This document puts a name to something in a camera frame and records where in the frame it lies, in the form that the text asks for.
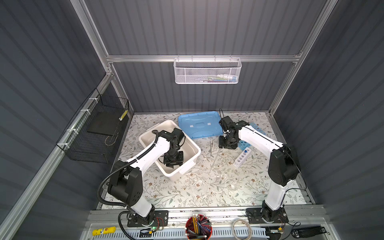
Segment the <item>white plastic storage bin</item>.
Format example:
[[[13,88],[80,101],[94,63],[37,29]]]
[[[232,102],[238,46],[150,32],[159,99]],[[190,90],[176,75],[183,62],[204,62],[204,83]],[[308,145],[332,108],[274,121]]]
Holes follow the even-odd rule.
[[[144,156],[140,169],[145,172],[152,163],[156,163],[164,176],[175,182],[196,165],[196,159],[201,154],[200,147],[184,133],[175,122],[166,120],[149,128],[139,136],[139,141],[149,149]]]

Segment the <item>white test tube rack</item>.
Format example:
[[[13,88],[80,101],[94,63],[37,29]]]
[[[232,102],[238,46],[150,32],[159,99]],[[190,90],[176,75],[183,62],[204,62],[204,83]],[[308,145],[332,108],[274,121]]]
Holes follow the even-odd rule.
[[[252,150],[250,148],[245,148],[245,150],[248,150],[249,154],[246,156],[243,155],[243,151],[244,151],[243,150],[242,153],[234,161],[233,163],[234,167],[240,168],[246,162],[246,160],[252,155]]]

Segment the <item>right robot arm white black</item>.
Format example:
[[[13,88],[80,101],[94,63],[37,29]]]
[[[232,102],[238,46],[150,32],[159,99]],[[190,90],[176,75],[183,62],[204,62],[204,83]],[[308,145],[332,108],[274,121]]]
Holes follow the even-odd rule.
[[[234,150],[239,141],[245,141],[269,160],[268,174],[272,183],[262,203],[261,217],[266,223],[282,219],[286,192],[301,170],[295,147],[269,138],[245,121],[235,123],[229,116],[221,118],[219,124],[223,131],[219,136],[220,148]]]

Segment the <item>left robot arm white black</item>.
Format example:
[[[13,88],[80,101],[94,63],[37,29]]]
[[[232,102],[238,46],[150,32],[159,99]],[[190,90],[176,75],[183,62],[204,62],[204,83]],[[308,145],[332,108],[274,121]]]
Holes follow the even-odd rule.
[[[131,160],[117,162],[109,177],[108,193],[123,203],[123,207],[137,214],[144,225],[155,218],[155,207],[143,197],[143,174],[159,158],[166,167],[181,166],[184,153],[180,142],[185,138],[182,130],[172,132],[153,130],[155,140]]]

